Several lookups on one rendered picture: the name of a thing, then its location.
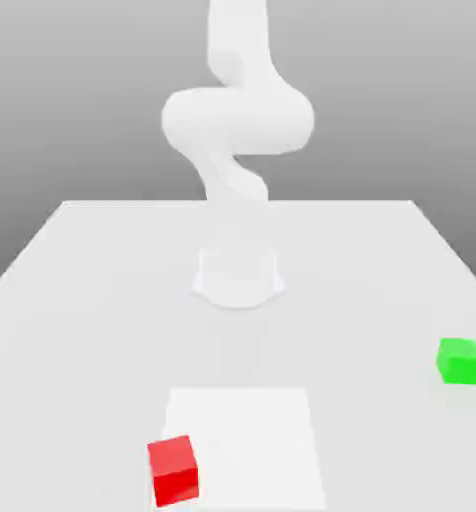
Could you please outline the small red cube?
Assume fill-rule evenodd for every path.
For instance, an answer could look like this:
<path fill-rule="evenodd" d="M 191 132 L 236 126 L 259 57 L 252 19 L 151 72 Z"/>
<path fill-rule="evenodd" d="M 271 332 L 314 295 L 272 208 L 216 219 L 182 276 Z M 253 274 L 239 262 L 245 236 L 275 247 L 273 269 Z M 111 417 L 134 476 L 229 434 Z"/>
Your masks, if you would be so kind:
<path fill-rule="evenodd" d="M 199 496 L 199 469 L 188 435 L 149 443 L 148 456 L 158 508 Z"/>

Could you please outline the small green cube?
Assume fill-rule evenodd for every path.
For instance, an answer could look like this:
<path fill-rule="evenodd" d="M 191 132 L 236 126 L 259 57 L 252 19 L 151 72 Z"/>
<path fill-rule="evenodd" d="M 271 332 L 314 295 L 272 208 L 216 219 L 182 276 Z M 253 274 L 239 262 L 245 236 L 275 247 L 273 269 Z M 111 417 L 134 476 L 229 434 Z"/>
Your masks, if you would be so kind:
<path fill-rule="evenodd" d="M 436 366 L 445 384 L 476 385 L 476 341 L 442 338 Z"/>

